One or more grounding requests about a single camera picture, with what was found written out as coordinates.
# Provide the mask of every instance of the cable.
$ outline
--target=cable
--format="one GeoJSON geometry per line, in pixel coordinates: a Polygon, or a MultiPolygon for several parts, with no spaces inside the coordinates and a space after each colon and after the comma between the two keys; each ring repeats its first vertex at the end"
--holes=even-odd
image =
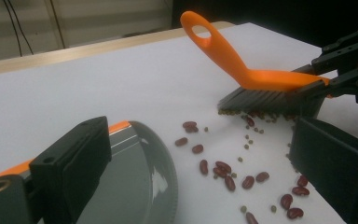
{"type": "Polygon", "coordinates": [[[23,30],[22,30],[22,28],[21,28],[20,21],[19,21],[19,18],[17,17],[16,10],[14,10],[14,7],[13,7],[13,5],[11,5],[10,0],[7,0],[7,1],[8,1],[8,3],[10,4],[11,9],[13,10],[13,13],[14,13],[14,16],[16,17],[16,21],[17,21],[17,24],[19,25],[21,34],[22,34],[22,36],[24,37],[25,42],[27,42],[27,45],[28,45],[29,50],[31,51],[31,54],[34,54],[34,52],[33,52],[32,49],[31,49],[30,43],[28,42],[28,39],[27,39],[27,37],[25,36],[25,34],[24,34],[24,32],[23,32],[23,30]]]}
{"type": "Polygon", "coordinates": [[[11,25],[13,26],[14,33],[16,33],[17,44],[19,45],[20,56],[22,57],[21,44],[20,44],[20,40],[19,40],[19,35],[17,34],[16,26],[14,25],[14,21],[13,21],[13,18],[11,17],[10,9],[9,9],[8,6],[7,6],[6,0],[4,0],[4,3],[5,3],[5,6],[7,7],[7,12],[8,12],[8,15],[9,15],[9,17],[10,17],[11,25]]]}

